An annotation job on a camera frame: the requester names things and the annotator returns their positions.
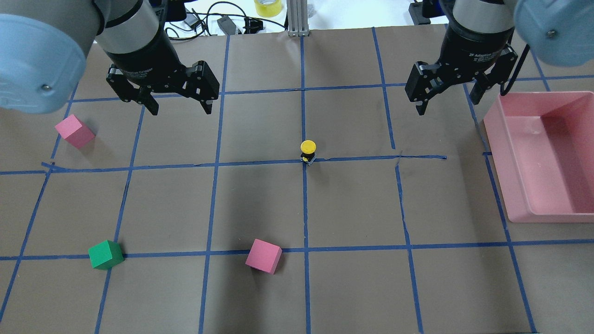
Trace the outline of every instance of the pink plastic container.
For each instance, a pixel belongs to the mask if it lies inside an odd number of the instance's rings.
[[[594,93],[499,96],[485,127],[512,222],[594,222]]]

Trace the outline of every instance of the light blue cover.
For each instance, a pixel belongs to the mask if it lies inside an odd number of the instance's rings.
[[[555,66],[578,66],[594,58],[593,0],[519,0],[516,31],[536,56]],[[555,30],[554,36],[547,33]]]
[[[31,114],[56,111],[68,101],[85,66],[80,46],[61,30],[0,14],[0,107]]]

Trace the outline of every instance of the pink cube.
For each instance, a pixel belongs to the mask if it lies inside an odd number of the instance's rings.
[[[263,272],[274,274],[282,252],[283,250],[279,246],[256,239],[252,249],[249,250],[248,260],[245,264]]]
[[[85,146],[91,139],[95,138],[91,129],[74,115],[66,117],[55,128],[65,141],[77,149]]]

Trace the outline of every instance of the green cube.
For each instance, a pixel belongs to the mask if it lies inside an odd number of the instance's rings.
[[[109,240],[89,248],[89,257],[93,268],[101,270],[108,270],[124,260],[122,249],[117,243]]]

